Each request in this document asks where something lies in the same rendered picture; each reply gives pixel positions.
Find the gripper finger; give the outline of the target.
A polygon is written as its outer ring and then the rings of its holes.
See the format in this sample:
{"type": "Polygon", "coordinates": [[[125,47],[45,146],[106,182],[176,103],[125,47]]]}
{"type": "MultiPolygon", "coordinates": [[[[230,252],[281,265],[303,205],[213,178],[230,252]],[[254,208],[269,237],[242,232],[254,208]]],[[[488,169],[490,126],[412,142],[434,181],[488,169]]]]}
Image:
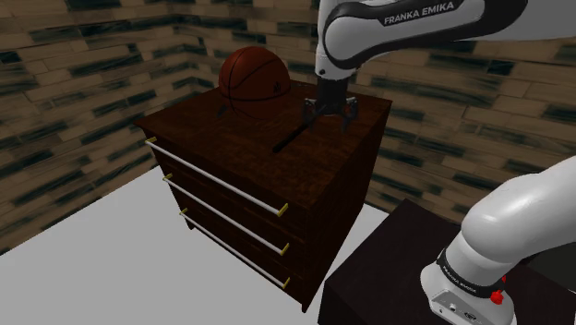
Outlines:
{"type": "Polygon", "coordinates": [[[346,99],[344,106],[341,109],[342,126],[341,131],[345,132],[347,127],[352,123],[358,115],[358,100],[355,97],[346,99]]]}
{"type": "Polygon", "coordinates": [[[302,109],[302,119],[305,128],[312,127],[315,120],[319,116],[320,109],[317,105],[316,99],[305,98],[302,109]]]}

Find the black pen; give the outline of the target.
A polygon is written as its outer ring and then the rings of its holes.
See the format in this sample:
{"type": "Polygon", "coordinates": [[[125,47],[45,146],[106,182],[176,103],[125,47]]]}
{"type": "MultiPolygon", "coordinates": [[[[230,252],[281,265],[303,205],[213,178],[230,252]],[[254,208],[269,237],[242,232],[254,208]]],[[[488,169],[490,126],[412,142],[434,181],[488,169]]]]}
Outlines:
{"type": "Polygon", "coordinates": [[[288,144],[290,144],[294,139],[296,139],[301,133],[303,133],[305,130],[307,130],[308,127],[309,127],[309,124],[302,124],[301,126],[299,126],[296,130],[291,132],[286,138],[279,141],[272,148],[272,152],[273,153],[280,152],[283,148],[285,148],[288,144]]]}

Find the brown basketball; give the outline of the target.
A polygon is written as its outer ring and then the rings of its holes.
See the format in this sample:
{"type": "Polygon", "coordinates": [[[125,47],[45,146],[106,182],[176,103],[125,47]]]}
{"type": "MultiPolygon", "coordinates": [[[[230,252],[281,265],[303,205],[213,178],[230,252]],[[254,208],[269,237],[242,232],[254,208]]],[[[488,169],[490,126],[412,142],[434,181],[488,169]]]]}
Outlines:
{"type": "Polygon", "coordinates": [[[278,55],[264,47],[247,46],[223,62],[218,90],[222,97],[218,116],[230,111],[241,118],[269,120],[286,107],[291,80],[278,55]]]}

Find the dark wooden chest of drawers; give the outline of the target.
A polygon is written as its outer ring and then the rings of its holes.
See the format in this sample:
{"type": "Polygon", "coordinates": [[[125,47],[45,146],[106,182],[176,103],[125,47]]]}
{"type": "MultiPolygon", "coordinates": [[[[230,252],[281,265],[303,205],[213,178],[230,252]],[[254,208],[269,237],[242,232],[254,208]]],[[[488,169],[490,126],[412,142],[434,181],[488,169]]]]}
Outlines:
{"type": "Polygon", "coordinates": [[[341,131],[321,116],[278,153],[301,124],[312,84],[296,84],[276,118],[218,116],[209,90],[138,120],[187,224],[308,307],[363,208],[390,101],[359,95],[341,131]]]}

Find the dark robot stand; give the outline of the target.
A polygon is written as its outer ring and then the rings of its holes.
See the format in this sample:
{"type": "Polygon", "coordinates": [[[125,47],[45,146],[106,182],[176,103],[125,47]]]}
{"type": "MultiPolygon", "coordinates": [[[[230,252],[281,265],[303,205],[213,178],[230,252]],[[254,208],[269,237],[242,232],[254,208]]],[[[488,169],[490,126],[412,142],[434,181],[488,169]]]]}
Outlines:
{"type": "MultiPolygon", "coordinates": [[[[450,325],[435,315],[421,270],[460,227],[404,200],[326,280],[319,325],[450,325]]],[[[507,276],[518,325],[576,325],[576,294],[518,265],[507,276]]]]}

